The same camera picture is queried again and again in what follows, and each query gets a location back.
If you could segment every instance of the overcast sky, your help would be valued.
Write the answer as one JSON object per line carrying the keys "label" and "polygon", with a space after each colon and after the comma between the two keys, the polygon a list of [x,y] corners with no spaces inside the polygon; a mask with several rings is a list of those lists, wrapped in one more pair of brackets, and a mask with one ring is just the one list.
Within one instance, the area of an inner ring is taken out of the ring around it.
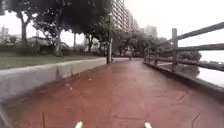
{"label": "overcast sky", "polygon": [[[154,25],[159,36],[171,37],[172,28],[178,34],[206,27],[224,21],[223,0],[125,0],[125,5],[133,13],[140,27]],[[5,25],[11,34],[21,32],[20,21],[14,14],[0,18],[0,26]],[[35,29],[28,27],[28,36],[35,35]],[[72,34],[62,34],[62,40],[73,44]],[[192,46],[209,43],[224,43],[224,30],[204,34],[180,41],[180,46]],[[203,59],[224,62],[224,52],[203,53]]]}

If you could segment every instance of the brick pavement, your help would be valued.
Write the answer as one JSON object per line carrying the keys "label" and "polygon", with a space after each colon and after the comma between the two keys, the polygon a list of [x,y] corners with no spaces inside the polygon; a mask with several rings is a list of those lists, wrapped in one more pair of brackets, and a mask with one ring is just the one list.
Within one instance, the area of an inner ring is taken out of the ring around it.
{"label": "brick pavement", "polygon": [[20,104],[21,128],[223,128],[223,107],[141,61],[113,64]]}

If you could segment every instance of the concrete curb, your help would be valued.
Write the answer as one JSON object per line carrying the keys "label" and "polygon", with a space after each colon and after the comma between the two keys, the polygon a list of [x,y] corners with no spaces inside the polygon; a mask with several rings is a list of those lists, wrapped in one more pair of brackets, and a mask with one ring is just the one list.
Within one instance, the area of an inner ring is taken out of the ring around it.
{"label": "concrete curb", "polygon": [[13,99],[47,83],[105,64],[105,58],[100,58],[2,70],[0,71],[0,101]]}

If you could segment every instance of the water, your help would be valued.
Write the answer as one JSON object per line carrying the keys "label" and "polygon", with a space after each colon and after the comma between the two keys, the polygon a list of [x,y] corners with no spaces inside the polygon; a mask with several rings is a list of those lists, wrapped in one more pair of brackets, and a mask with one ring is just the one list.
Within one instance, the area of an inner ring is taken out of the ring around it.
{"label": "water", "polygon": [[[161,65],[163,68],[171,69],[171,65]],[[211,84],[224,88],[224,72],[198,68],[197,66],[178,65],[176,72],[191,78],[198,78]]]}
{"label": "water", "polygon": [[200,73],[197,75],[197,78],[224,87],[224,72],[205,68],[199,68],[199,71]]}

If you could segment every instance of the high-rise building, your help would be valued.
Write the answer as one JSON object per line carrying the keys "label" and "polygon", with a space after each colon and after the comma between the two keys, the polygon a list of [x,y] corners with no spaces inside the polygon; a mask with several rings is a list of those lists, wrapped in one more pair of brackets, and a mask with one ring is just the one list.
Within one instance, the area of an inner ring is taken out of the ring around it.
{"label": "high-rise building", "polygon": [[157,36],[157,28],[155,26],[146,26],[144,29],[143,29],[143,32],[147,35],[147,36]]}
{"label": "high-rise building", "polygon": [[8,37],[9,37],[9,29],[3,26],[0,30],[0,43],[2,43],[4,40],[7,40]]}
{"label": "high-rise building", "polygon": [[124,31],[137,30],[138,23],[124,5],[124,0],[112,0],[112,19],[116,27]]}

